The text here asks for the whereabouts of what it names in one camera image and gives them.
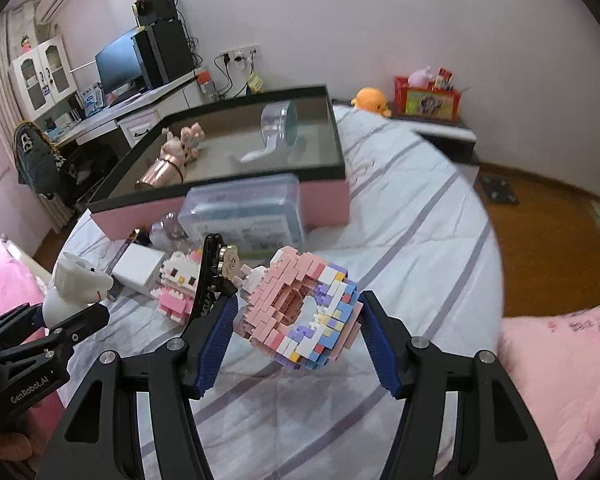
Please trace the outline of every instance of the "round table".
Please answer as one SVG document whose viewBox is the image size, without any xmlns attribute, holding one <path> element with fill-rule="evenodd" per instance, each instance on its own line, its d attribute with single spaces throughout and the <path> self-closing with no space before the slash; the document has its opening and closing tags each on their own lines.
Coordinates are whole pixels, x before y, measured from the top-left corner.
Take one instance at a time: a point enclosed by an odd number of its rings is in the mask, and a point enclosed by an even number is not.
<svg viewBox="0 0 600 480">
<path fill-rule="evenodd" d="M 351 220 L 319 228 L 305 250 L 349 269 L 389 316 L 447 352 L 495 350 L 502 316 L 502 266 L 482 204 L 457 168 L 414 133 L 347 107 L 334 108 L 350 182 Z M 99 269 L 111 242 L 86 212 L 63 251 Z M 128 289 L 109 304 L 109 325 L 80 343 L 70 360 L 65 404 L 98 355 L 153 351 L 182 326 Z M 139 394 L 146 478 L 159 478 L 147 394 Z M 216 479 L 377 479 L 395 436 L 402 402 L 378 382 L 361 336 L 319 370 L 286 370 L 234 336 L 216 381 L 192 402 Z M 453 449 L 456 395 L 447 394 L 436 471 Z"/>
</svg>

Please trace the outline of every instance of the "yellow tag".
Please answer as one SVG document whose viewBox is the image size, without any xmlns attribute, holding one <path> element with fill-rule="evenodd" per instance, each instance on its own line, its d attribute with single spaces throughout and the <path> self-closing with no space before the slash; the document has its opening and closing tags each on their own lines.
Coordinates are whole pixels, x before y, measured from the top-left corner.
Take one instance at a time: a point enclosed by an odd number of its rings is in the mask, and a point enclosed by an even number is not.
<svg viewBox="0 0 600 480">
<path fill-rule="evenodd" d="M 252 92 L 259 94 L 262 92 L 262 87 L 264 86 L 264 81 L 260 79 L 260 76 L 255 72 L 251 73 L 251 75 L 247 78 L 247 85 Z"/>
</svg>

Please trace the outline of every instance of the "curtain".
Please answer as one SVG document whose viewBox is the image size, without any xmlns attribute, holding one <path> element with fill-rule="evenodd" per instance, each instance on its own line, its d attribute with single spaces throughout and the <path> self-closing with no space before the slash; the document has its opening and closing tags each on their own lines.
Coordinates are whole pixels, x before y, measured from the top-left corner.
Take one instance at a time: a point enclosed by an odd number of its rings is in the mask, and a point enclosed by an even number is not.
<svg viewBox="0 0 600 480">
<path fill-rule="evenodd" d="M 0 140 L 15 168 L 12 149 L 13 132 L 16 126 L 22 122 L 23 117 L 9 80 L 10 56 L 7 42 L 7 16 L 6 12 L 0 15 Z M 42 195 L 37 195 L 37 197 L 51 220 L 53 230 L 59 233 L 74 211 L 65 206 L 58 197 L 54 197 L 52 200 L 48 200 Z"/>
</svg>

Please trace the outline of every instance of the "pink cushion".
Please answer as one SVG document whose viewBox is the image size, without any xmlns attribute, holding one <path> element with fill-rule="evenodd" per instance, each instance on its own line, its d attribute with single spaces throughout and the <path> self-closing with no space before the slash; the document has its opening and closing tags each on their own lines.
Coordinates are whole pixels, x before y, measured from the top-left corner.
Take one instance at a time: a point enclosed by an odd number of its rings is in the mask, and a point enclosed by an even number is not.
<svg viewBox="0 0 600 480">
<path fill-rule="evenodd" d="M 536 421 L 559 480 L 574 480 L 600 439 L 600 306 L 504 319 L 498 358 Z"/>
<path fill-rule="evenodd" d="M 44 299 L 27 266 L 15 260 L 0 241 L 0 315 L 23 303 L 34 305 Z M 40 329 L 29 339 L 38 339 L 44 335 L 44 331 Z M 36 440 L 48 440 L 63 411 L 64 407 L 56 392 L 29 410 L 30 432 L 36 435 Z"/>
</svg>

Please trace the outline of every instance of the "glass cabinet door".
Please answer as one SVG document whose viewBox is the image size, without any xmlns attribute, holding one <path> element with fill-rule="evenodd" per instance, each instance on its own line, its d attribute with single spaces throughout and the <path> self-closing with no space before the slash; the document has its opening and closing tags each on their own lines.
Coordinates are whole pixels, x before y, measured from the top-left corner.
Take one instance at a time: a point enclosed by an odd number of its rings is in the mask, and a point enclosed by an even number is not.
<svg viewBox="0 0 600 480">
<path fill-rule="evenodd" d="M 66 76 L 66 69 L 62 66 L 62 59 L 58 48 L 55 45 L 50 45 L 45 49 L 46 63 L 48 68 L 46 69 L 49 82 L 52 85 L 56 85 L 58 93 L 62 93 L 69 89 L 69 81 Z"/>
<path fill-rule="evenodd" d="M 42 74 L 38 73 L 33 60 L 27 58 L 20 64 L 20 71 L 22 72 L 22 78 L 27 87 L 27 94 L 31 100 L 31 105 L 34 110 L 39 110 L 46 105 L 46 98 L 43 93 Z"/>
</svg>

